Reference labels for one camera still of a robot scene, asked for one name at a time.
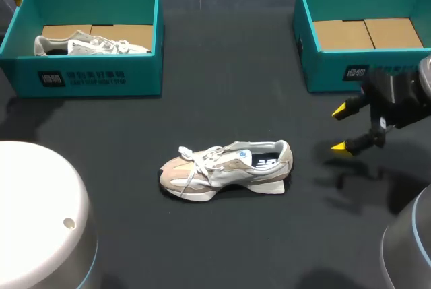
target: shoe box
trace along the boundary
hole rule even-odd
[[[126,40],[147,54],[34,56],[34,39],[76,30]],[[19,97],[157,96],[162,89],[161,0],[22,0],[0,47]]]
[[[372,68],[416,70],[431,53],[431,0],[296,0],[293,29],[310,92],[360,91]]]

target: shoe insole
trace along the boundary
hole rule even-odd
[[[53,49],[46,52],[47,55],[67,55],[67,50],[63,49]]]
[[[251,166],[268,168],[277,163],[279,153],[261,153],[251,155]]]

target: white sneaker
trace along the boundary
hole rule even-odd
[[[151,53],[140,45],[129,44],[126,40],[112,41],[101,36],[91,36],[80,30],[69,38],[57,40],[37,36],[34,40],[35,55],[102,55]]]
[[[171,194],[208,201],[226,185],[242,185],[255,193],[284,193],[293,165],[286,141],[234,142],[193,153],[179,147],[181,157],[161,167],[160,184]]]

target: robotic arm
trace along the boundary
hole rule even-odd
[[[418,69],[389,75],[382,69],[371,71],[362,84],[362,94],[348,98],[333,114],[337,120],[370,106],[371,128],[368,133],[333,146],[332,150],[357,155],[361,151],[385,145],[386,134],[402,129],[431,115],[431,56],[420,61]]]

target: teal box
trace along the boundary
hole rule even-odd
[[[373,18],[410,18],[424,47],[321,50],[313,21]],[[350,72],[382,67],[396,74],[431,53],[431,0],[296,0],[292,25],[309,92],[359,91],[360,82],[346,79]]]
[[[152,53],[34,56],[45,25],[67,24],[152,25]],[[22,0],[0,48],[0,67],[19,97],[160,95],[163,41],[161,0]],[[52,84],[44,84],[46,76]]]

